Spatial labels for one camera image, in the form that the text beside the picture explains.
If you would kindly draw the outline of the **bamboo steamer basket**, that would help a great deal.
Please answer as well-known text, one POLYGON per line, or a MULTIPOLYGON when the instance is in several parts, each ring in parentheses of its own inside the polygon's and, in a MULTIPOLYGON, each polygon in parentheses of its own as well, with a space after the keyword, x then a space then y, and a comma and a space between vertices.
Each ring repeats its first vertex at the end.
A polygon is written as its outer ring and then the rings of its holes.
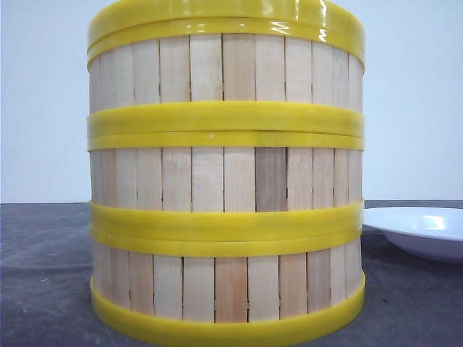
POLYGON ((212 33, 88 57, 90 149, 363 146, 364 64, 288 35, 212 33))
POLYGON ((94 239, 120 249, 276 245, 323 249, 360 235, 359 150, 127 147, 90 154, 94 239))
POLYGON ((362 311, 361 243, 270 257, 127 256, 143 279, 122 298, 92 285, 96 316, 157 346, 290 346, 340 330, 362 311))

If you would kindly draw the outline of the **woven bamboo steamer lid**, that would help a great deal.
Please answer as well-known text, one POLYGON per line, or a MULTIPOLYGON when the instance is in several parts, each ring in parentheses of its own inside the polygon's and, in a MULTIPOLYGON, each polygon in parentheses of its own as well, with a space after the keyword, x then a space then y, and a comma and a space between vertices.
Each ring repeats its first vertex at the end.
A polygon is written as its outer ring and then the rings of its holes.
POLYGON ((212 33, 288 35, 365 55, 360 21, 329 1, 117 1, 88 28, 88 57, 125 43, 212 33))

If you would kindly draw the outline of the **white plate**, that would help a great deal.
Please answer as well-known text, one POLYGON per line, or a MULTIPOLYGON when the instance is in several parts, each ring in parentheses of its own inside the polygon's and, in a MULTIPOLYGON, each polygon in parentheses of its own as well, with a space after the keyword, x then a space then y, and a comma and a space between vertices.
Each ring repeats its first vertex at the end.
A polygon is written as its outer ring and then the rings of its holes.
POLYGON ((376 207, 365 210, 365 226, 418 257, 462 262, 462 210, 444 207, 376 207))

